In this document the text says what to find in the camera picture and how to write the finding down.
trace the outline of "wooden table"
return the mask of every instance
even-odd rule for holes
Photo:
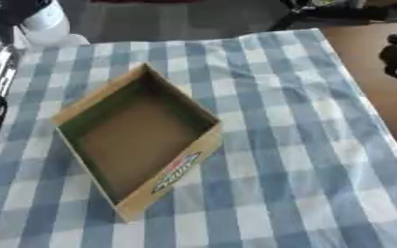
[[[397,140],[397,79],[383,72],[378,55],[397,24],[332,27],[321,30],[380,113]]]

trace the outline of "white object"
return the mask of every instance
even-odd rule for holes
[[[20,29],[32,45],[45,47],[66,40],[70,24],[58,1],[52,0],[48,6],[25,19]]]
[[[65,37],[65,39],[58,41],[55,44],[50,44],[49,46],[56,47],[73,47],[73,46],[81,46],[81,45],[89,45],[90,43],[87,41],[85,37],[78,34],[70,34]],[[40,47],[46,47],[42,45],[32,44],[28,41],[28,39],[22,34],[19,28],[14,27],[14,47],[18,49],[37,49]]]

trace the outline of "gingham cloth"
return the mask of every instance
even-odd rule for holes
[[[125,224],[49,118],[148,61],[224,145]],[[0,135],[0,247],[397,247],[397,143],[319,30],[27,53]]]

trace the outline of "logo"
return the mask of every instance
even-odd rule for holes
[[[167,186],[179,180],[180,177],[182,177],[191,168],[200,154],[201,152],[196,152],[183,159],[179,158],[174,160],[168,167],[166,174],[158,181],[156,187],[153,188],[152,194],[167,188]]]

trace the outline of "open box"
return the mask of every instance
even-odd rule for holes
[[[62,109],[53,121],[125,221],[221,143],[219,120],[147,64]]]

